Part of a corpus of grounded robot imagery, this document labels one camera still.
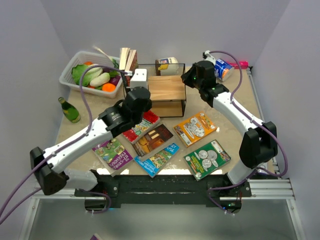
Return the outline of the black floral cover book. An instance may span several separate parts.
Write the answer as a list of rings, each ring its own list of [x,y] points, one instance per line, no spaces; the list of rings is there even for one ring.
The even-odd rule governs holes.
[[[127,60],[130,54],[130,48],[129,47],[122,47],[120,49],[120,55],[119,55],[119,69],[124,71],[126,68]]]

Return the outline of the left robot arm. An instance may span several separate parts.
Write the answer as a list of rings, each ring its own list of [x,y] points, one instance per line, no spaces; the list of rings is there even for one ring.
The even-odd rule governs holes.
[[[114,106],[108,107],[79,131],[63,142],[42,150],[30,151],[32,173],[42,192],[53,195],[64,188],[81,189],[99,196],[104,184],[96,171],[79,171],[68,166],[96,145],[110,141],[142,121],[143,114],[151,109],[151,94],[144,87],[135,87]]]

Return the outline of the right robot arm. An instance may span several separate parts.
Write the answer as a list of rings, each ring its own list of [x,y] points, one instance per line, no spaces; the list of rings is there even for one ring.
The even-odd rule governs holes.
[[[181,75],[181,80],[186,86],[196,88],[201,99],[223,114],[242,136],[240,160],[227,173],[229,180],[222,185],[223,192],[233,197],[241,190],[241,182],[278,154],[278,144],[269,135],[276,136],[277,128],[271,121],[263,122],[256,118],[232,97],[227,87],[217,83],[212,62],[202,60],[194,63]]]

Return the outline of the dark brown cover book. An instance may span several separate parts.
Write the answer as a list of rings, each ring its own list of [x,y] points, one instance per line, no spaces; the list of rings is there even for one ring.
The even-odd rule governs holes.
[[[164,124],[160,124],[148,131],[132,146],[138,159],[143,162],[173,142],[173,133]]]

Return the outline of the red back cover book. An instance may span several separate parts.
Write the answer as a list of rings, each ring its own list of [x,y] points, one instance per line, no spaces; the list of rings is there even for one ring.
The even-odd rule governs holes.
[[[136,49],[129,50],[128,60],[126,62],[125,71],[134,72],[135,69],[138,67],[138,54]]]

